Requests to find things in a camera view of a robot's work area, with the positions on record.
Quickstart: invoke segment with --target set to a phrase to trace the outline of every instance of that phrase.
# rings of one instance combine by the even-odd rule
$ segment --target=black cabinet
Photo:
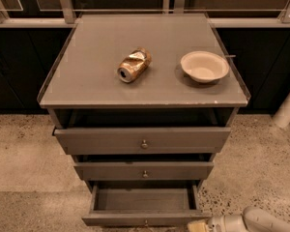
[[[244,113],[275,113],[290,92],[290,29],[218,29],[251,100]]]
[[[40,110],[37,95],[70,31],[0,29],[1,111]]]

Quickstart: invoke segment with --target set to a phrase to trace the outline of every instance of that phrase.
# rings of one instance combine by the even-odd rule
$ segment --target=bowl
[[[186,54],[181,65],[183,71],[193,80],[201,83],[215,81],[229,73],[226,60],[212,52],[193,51]]]

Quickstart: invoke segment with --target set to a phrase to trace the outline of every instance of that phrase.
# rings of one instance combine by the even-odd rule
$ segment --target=gray cabinet
[[[153,55],[131,84],[116,73],[138,46]],[[38,100],[92,192],[87,225],[178,225],[207,218],[197,191],[248,93],[235,67],[198,84],[180,60],[224,56],[203,14],[84,15]]]

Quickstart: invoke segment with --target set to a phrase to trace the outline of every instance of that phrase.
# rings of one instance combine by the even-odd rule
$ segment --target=drawer
[[[55,135],[68,155],[217,153],[230,128],[72,128]]]
[[[232,107],[74,109],[69,128],[224,127]]]
[[[88,226],[172,226],[209,218],[196,185],[181,182],[95,182]]]
[[[74,166],[84,181],[204,180],[213,167],[213,162],[195,161],[78,162]]]

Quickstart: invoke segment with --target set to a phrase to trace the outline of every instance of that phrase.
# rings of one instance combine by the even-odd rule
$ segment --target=concrete floor
[[[46,115],[0,115],[0,231],[145,230],[84,225],[91,195],[52,130]],[[238,115],[215,164],[199,193],[205,211],[233,214],[252,205],[290,222],[290,125]]]

